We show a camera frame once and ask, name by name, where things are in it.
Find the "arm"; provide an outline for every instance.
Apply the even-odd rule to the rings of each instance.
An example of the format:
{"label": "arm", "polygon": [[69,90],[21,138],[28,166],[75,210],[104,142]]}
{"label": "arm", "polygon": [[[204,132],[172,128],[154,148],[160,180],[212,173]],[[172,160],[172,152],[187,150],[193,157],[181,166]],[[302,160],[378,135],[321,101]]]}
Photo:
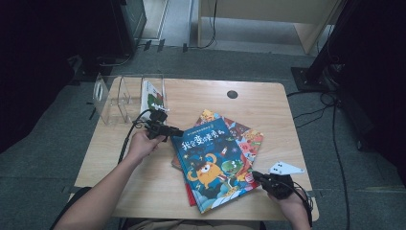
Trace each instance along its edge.
{"label": "arm", "polygon": [[135,133],[123,161],[75,202],[55,229],[102,229],[116,208],[132,172],[164,138],[159,136],[149,140],[145,131]]}
{"label": "arm", "polygon": [[[305,194],[302,190],[297,191],[302,197],[305,197]],[[270,194],[268,194],[268,196],[281,206],[283,215],[290,222],[294,230],[310,229],[310,224],[308,223],[305,207],[302,203],[302,200],[295,193],[291,194],[286,199],[276,199]]]}

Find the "book title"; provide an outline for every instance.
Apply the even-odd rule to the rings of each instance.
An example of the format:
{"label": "book title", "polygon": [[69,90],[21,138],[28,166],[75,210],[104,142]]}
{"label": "book title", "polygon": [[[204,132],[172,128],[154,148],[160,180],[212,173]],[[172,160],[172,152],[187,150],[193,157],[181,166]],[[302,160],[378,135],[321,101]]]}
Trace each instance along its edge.
{"label": "book title", "polygon": [[206,133],[205,135],[199,134],[200,132],[204,131],[205,129],[208,128],[213,128],[213,126],[205,126],[200,129],[197,129],[193,132],[188,133],[188,136],[193,136],[192,140],[190,141],[184,141],[182,142],[182,149],[183,150],[189,150],[193,147],[203,145],[207,142],[213,141],[215,138],[218,138],[221,134],[224,134],[225,132],[222,130],[212,130],[209,133]]}

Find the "small white object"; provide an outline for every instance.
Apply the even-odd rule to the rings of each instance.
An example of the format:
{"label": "small white object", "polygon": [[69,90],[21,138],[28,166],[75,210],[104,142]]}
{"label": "small white object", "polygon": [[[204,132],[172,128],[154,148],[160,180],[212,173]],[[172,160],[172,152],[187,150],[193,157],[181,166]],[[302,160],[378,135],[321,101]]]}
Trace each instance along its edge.
{"label": "small white object", "polygon": [[305,170],[292,166],[292,165],[289,165],[289,164],[286,164],[282,161],[278,161],[278,163],[276,163],[272,168],[269,169],[269,173],[279,174],[279,175],[304,173],[304,172],[305,172]]}
{"label": "small white object", "polygon": [[153,106],[156,110],[160,109],[160,110],[162,110],[162,111],[164,111],[164,112],[169,112],[169,109],[168,109],[168,108],[164,108],[164,107],[161,106],[161,105],[158,105],[158,104],[153,103],[151,106]]}

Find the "children's book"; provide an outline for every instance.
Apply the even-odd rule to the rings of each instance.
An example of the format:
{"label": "children's book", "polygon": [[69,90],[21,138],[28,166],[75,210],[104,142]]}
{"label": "children's book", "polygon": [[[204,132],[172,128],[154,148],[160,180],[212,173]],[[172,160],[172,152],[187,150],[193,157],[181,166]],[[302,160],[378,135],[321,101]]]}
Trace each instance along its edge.
{"label": "children's book", "polygon": [[[140,113],[147,109],[155,110],[156,106],[164,106],[164,97],[162,93],[149,80],[143,80],[143,89],[141,92],[141,110]],[[150,112],[146,112],[141,119],[149,120]]]}
{"label": "children's book", "polygon": [[[205,109],[202,114],[200,115],[199,119],[196,122],[196,126],[200,126],[202,124],[208,123],[210,121],[213,121],[215,119],[223,119],[224,122],[226,123],[226,126],[232,133],[233,137],[236,139],[236,142],[238,143],[242,154],[246,158],[246,164],[247,166],[250,165],[252,166],[255,157],[258,154],[260,144],[262,143],[263,140],[263,134],[259,131],[256,131],[252,128],[249,128],[245,125],[242,125],[240,123],[237,123],[231,119],[228,119],[226,117],[223,117],[219,115],[218,113],[214,113],[208,109]],[[173,159],[171,161],[171,164],[174,168],[178,170],[182,170],[179,162],[179,158],[177,155],[173,156]],[[190,196],[191,194],[191,188],[188,185],[188,183],[185,183],[186,190],[188,193],[188,199],[190,202],[190,205],[196,205],[196,202],[193,197]]]}
{"label": "children's book", "polygon": [[185,180],[200,213],[258,187],[235,138],[222,119],[171,137]]}

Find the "white card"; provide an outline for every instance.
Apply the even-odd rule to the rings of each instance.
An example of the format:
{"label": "white card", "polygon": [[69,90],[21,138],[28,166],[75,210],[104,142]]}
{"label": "white card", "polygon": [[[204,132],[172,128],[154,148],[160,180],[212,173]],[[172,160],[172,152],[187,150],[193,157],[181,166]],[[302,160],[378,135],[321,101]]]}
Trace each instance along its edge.
{"label": "white card", "polygon": [[278,163],[276,163],[271,169],[269,169],[269,173],[279,175],[304,173],[304,172],[305,170],[286,164],[282,161],[278,161]]}

